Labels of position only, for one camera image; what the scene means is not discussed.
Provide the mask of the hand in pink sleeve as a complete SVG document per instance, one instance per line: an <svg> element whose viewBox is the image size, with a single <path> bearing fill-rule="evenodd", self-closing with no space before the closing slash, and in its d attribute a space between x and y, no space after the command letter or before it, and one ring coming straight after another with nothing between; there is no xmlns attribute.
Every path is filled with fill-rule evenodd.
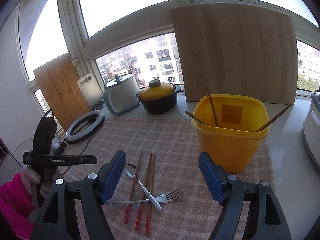
<svg viewBox="0 0 320 240"><path fill-rule="evenodd" d="M31 184L41 184L40 194L44 198L47 197L56 180L60 178L63 178L63 175L58 169L55 169L50 175L50 179L44 182L40 182L41 178L39 174L28 165L23 168L21 173L22 184L24 185L26 190L31 194Z"/></svg>

